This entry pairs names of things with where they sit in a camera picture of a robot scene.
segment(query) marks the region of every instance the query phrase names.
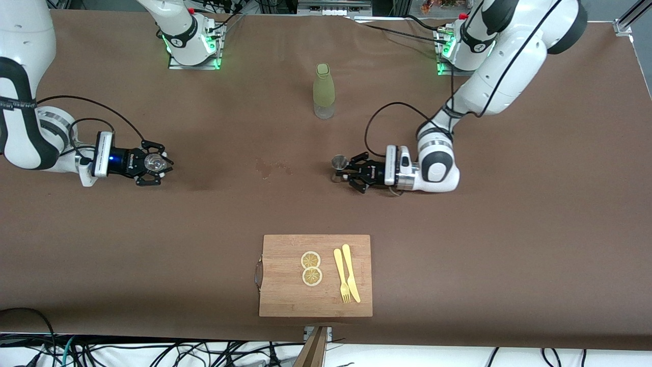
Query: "cutting board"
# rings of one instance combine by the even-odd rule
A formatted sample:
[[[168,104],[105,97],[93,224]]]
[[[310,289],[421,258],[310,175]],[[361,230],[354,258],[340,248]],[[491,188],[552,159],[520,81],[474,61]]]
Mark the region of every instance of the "cutting board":
[[[360,303],[345,304],[333,250],[348,244]],[[315,251],[321,282],[303,283],[301,257]],[[268,317],[370,317],[373,315],[371,242],[369,235],[268,234],[263,241],[260,316]],[[344,265],[344,274],[349,274]]]

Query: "fork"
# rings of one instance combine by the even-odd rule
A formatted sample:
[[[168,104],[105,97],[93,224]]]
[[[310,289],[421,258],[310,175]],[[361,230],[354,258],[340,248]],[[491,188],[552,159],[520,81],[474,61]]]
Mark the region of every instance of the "fork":
[[[346,284],[346,279],[344,278],[344,263],[342,262],[342,250],[338,248],[335,249],[333,251],[333,255],[335,255],[337,272],[340,273],[340,282],[342,282],[342,284],[340,285],[340,294],[342,294],[342,301],[344,303],[349,303],[351,302],[351,291],[349,290],[349,286]]]

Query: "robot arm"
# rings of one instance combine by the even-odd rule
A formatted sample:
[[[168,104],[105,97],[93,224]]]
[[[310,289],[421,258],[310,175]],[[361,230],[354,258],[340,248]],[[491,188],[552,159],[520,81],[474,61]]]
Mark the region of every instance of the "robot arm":
[[[191,14],[183,0],[137,0],[158,24],[168,52],[182,65],[204,62],[216,50],[213,19]]]
[[[98,134],[95,145],[82,144],[70,114],[37,107],[38,83],[55,49],[45,1],[0,1],[0,153],[20,168],[78,173],[84,186],[109,174],[134,178],[137,185],[160,184],[173,164],[162,145],[142,140],[139,148],[116,148],[108,131]]]
[[[3,1],[0,40],[0,152],[20,168],[52,168],[67,134],[42,128],[36,114],[38,83],[56,49],[46,2]]]
[[[341,156],[334,159],[336,175],[362,193],[371,185],[427,192],[455,190],[460,170],[452,147],[454,126],[466,114],[492,115],[509,107],[548,54],[558,54],[580,38],[586,20],[578,0],[480,1],[468,19],[451,25],[451,45],[442,54],[457,69],[475,72],[417,129],[417,161],[412,161],[406,146],[389,145],[385,162],[370,161],[366,153],[346,165]]]

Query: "brown table cover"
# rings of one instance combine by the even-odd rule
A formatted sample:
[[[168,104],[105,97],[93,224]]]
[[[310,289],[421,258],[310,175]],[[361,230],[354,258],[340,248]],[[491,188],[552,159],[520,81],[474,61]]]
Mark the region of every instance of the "brown table cover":
[[[550,56],[504,113],[459,124],[456,191],[392,197],[332,183],[329,162],[364,151],[383,104],[432,114],[448,98],[428,42],[334,16],[247,16],[222,70],[169,71],[147,13],[52,15],[57,57],[38,96],[106,103],[176,165],[160,187],[112,176],[84,188],[0,160],[0,308],[80,334],[300,340],[328,323],[349,343],[652,349],[652,103],[610,24]],[[327,121],[311,100],[322,62],[336,84]],[[119,146],[138,145],[110,112],[52,105],[108,118]],[[415,153],[420,122],[392,107],[370,143]],[[374,316],[258,317],[264,234],[370,234]],[[0,329],[45,330],[17,313]]]

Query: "bottle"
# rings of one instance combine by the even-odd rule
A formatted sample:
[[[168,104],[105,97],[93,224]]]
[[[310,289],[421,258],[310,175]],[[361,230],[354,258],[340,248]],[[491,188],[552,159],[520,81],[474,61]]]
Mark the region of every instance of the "bottle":
[[[312,100],[317,117],[327,119],[335,113],[335,85],[328,64],[317,64],[317,76],[312,84]]]

